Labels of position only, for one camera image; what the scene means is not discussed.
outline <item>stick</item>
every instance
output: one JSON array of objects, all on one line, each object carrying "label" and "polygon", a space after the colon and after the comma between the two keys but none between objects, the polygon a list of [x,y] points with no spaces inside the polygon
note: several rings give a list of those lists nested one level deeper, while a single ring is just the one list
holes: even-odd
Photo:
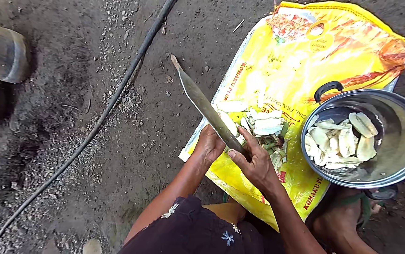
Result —
[{"label": "stick", "polygon": [[80,111],[80,109],[78,109],[78,108],[76,108],[76,107],[69,106],[69,105],[62,104],[62,106],[63,106],[63,107],[70,107],[70,108],[74,108],[75,110]]},{"label": "stick", "polygon": [[240,22],[240,24],[233,30],[233,32],[235,32],[237,30],[237,28],[239,28],[244,21],[245,21],[245,19],[243,19],[242,22]]}]

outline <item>black hose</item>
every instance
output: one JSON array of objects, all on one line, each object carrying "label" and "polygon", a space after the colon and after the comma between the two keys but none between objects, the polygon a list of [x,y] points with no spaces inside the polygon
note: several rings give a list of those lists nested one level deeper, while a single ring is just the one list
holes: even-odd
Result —
[{"label": "black hose", "polygon": [[0,237],[2,234],[5,232],[5,230],[8,228],[8,226],[19,216],[19,214],[24,211],[24,209],[34,200],[38,195],[40,195],[63,171],[79,156],[80,153],[82,153],[83,149],[87,147],[87,145],[93,140],[94,136],[98,134],[100,127],[102,126],[104,120],[107,118],[108,114],[112,110],[113,106],[115,105],[116,101],[118,100],[119,96],[124,90],[124,87],[126,86],[127,82],[129,81],[130,77],[132,76],[132,73],[134,72],[135,68],[138,65],[138,62],[140,59],[143,57],[143,55],[146,53],[146,50],[149,48],[149,45],[151,45],[152,40],[155,37],[155,34],[160,30],[160,27],[162,26],[166,16],[170,13],[171,9],[173,8],[174,4],[177,2],[177,0],[167,0],[165,5],[162,7],[160,10],[159,15],[154,21],[154,24],[152,24],[152,27],[149,29],[142,45],[140,46],[140,49],[138,50],[138,54],[135,56],[133,61],[131,62],[126,75],[124,75],[123,80],[121,81],[121,84],[118,86],[116,89],[115,94],[113,95],[112,99],[110,100],[109,104],[107,105],[107,108],[105,108],[104,113],[102,113],[101,117],[97,121],[97,123],[94,125],[93,129],[91,130],[90,134],[86,137],[86,139],[81,143],[81,145],[77,148],[77,150],[70,156],[69,159],[63,164],[60,169],[53,174],[41,187],[39,187],[35,193],[33,193],[27,200],[22,203],[22,205],[16,210],[16,212],[5,222],[3,227],[0,229]]}]

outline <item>pebble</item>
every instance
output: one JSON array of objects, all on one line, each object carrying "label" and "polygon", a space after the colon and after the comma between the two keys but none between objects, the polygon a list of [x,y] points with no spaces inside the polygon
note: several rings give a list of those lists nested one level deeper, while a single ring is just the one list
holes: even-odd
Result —
[{"label": "pebble", "polygon": [[11,182],[11,188],[14,190],[19,190],[19,185],[17,184],[17,182]]}]

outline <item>dirt ground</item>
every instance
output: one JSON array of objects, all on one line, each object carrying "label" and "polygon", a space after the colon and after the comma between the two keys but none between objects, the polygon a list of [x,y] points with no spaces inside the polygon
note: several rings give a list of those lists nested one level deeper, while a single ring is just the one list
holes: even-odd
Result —
[{"label": "dirt ground", "polygon": [[[405,0],[351,2],[405,36]],[[0,84],[8,101],[0,116],[0,227],[83,140],[163,3],[0,0],[0,25],[23,34],[33,54],[27,81]],[[105,253],[119,250],[139,213],[183,165],[177,156],[202,118],[167,53],[211,98],[246,34],[272,8],[271,0],[178,0],[166,34],[155,37],[100,134],[9,228],[0,253],[81,253],[91,238]],[[405,96],[405,72],[395,92]],[[399,187],[361,232],[379,253],[405,253],[405,181]],[[196,195],[204,204],[222,200],[208,179]]]}]

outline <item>small stone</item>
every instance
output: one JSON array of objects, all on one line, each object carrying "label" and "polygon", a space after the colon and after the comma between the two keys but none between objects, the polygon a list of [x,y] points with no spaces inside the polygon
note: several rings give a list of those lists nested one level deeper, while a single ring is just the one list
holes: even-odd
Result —
[{"label": "small stone", "polygon": [[102,254],[102,245],[96,238],[90,239],[83,245],[82,254]]},{"label": "small stone", "polygon": [[11,188],[14,190],[20,190],[19,185],[17,182],[11,182]]},{"label": "small stone", "polygon": [[135,2],[135,3],[134,3],[134,6],[133,6],[133,8],[132,8],[132,11],[133,11],[133,12],[137,12],[139,8],[140,8],[140,6],[138,5],[138,2]]}]

